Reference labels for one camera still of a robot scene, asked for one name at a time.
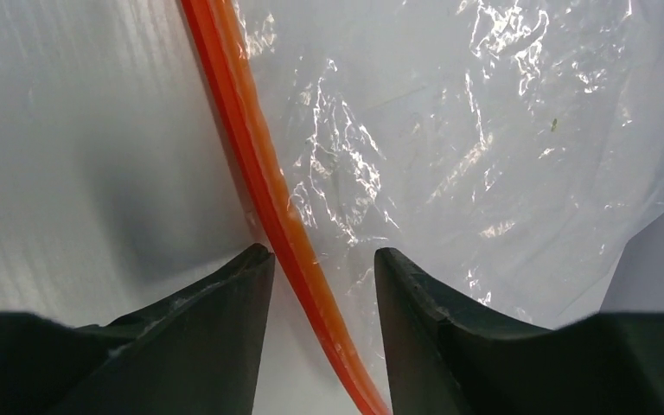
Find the clear zip top bag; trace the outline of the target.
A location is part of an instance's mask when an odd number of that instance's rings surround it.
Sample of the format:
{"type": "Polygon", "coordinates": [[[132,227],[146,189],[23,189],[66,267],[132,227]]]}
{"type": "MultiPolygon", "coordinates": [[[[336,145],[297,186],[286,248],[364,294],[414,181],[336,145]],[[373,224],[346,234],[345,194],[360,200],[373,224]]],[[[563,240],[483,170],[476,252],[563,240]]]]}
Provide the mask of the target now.
{"type": "Polygon", "coordinates": [[[549,329],[664,214],[664,1],[184,1],[253,225],[364,414],[374,252],[549,329]]]}

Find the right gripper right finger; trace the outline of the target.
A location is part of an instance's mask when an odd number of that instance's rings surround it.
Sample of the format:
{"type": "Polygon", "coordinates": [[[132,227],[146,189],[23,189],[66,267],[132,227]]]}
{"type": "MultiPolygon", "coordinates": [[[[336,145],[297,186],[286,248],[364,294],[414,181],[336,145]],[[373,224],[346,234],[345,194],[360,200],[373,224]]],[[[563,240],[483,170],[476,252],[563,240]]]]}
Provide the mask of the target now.
{"type": "Polygon", "coordinates": [[[599,312],[543,329],[374,255],[396,414],[664,414],[664,313],[599,312]]]}

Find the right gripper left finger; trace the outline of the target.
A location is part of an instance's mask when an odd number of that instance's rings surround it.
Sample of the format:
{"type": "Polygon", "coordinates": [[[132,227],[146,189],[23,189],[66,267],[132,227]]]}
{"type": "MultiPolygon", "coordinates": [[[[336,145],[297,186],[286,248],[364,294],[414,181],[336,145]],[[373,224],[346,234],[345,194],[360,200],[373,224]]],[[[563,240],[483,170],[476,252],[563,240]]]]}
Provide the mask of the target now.
{"type": "Polygon", "coordinates": [[[274,279],[260,244],[113,322],[0,312],[0,414],[249,414],[274,279]]]}

